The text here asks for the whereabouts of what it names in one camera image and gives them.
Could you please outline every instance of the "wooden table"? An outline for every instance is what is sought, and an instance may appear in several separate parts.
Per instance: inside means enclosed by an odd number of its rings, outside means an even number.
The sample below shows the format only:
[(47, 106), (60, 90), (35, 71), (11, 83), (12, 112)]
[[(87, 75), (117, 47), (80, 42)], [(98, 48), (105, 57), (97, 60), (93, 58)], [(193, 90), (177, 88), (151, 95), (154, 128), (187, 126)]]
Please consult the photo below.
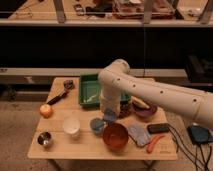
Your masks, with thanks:
[[(96, 159), (96, 160), (176, 160), (176, 149), (172, 141), (170, 133), (166, 133), (155, 146), (151, 154), (146, 152), (146, 147), (137, 148), (133, 140), (130, 138), (128, 144), (122, 152), (115, 153), (110, 151), (104, 144), (101, 137), (97, 137), (91, 132), (90, 120), (103, 114), (99, 109), (84, 110), (78, 104), (78, 77), (61, 77), (56, 78), (53, 82), (48, 99), (58, 95), (63, 90), (63, 81), (72, 79), (75, 88), (71, 90), (68, 96), (53, 105), (54, 114), (49, 119), (41, 117), (35, 135), (32, 139), (28, 157), (43, 159)], [(78, 117), (81, 124), (80, 137), (73, 140), (69, 135), (64, 133), (62, 123), (66, 117)], [(118, 121), (125, 126), (138, 122), (142, 127), (146, 127), (150, 123), (167, 122), (163, 109), (158, 108), (156, 115), (151, 122), (145, 122), (136, 115), (131, 114), (125, 119)], [(54, 144), (45, 150), (37, 143), (38, 135), (48, 131), (52, 134)]]

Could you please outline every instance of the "green tray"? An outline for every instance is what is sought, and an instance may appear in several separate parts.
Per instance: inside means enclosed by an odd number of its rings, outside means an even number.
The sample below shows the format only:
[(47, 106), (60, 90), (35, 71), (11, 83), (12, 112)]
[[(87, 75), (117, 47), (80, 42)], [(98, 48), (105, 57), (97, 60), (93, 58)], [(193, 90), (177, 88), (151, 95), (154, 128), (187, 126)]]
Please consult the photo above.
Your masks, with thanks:
[[(99, 95), (101, 86), (98, 82), (98, 74), (81, 75), (79, 80), (78, 102), (84, 107), (98, 107), (100, 105)], [(127, 94), (121, 95), (121, 103), (127, 103), (130, 96)]]

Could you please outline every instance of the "small bowl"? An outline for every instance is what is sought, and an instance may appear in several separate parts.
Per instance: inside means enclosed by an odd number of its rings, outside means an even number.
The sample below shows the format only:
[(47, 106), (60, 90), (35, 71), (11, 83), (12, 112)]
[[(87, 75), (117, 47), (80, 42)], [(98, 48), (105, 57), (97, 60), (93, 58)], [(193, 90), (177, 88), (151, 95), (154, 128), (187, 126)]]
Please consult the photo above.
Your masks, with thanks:
[(53, 139), (49, 132), (42, 132), (41, 134), (39, 134), (37, 142), (44, 148), (49, 148), (53, 144)]
[(127, 129), (118, 123), (107, 125), (103, 131), (103, 141), (110, 150), (118, 151), (125, 147), (129, 140)]
[(71, 137), (78, 137), (80, 132), (80, 122), (77, 118), (69, 117), (63, 122), (63, 130), (65, 133), (71, 135)]

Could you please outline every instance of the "table leg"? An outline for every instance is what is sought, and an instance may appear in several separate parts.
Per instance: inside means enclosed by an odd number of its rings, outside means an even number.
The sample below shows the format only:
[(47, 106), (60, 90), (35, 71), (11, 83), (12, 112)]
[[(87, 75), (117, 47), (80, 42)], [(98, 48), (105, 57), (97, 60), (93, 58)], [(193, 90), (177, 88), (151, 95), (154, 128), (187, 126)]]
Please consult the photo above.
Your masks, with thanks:
[(58, 163), (54, 159), (47, 159), (48, 163), (50, 163), (55, 170), (62, 171), (62, 168), (58, 165)]
[(154, 171), (155, 170), (153, 167), (157, 163), (156, 160), (152, 160), (150, 163), (148, 163), (147, 161), (142, 161), (142, 162), (143, 162), (143, 164), (146, 165), (148, 171)]

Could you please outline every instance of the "brown bowl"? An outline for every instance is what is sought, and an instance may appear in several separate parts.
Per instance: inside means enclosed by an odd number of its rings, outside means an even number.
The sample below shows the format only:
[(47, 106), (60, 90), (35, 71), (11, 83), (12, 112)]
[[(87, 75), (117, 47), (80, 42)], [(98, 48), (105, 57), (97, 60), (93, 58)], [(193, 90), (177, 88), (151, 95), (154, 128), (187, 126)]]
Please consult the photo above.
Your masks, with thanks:
[(109, 149), (113, 151), (121, 150), (129, 140), (128, 131), (121, 124), (109, 124), (104, 128), (103, 140)]

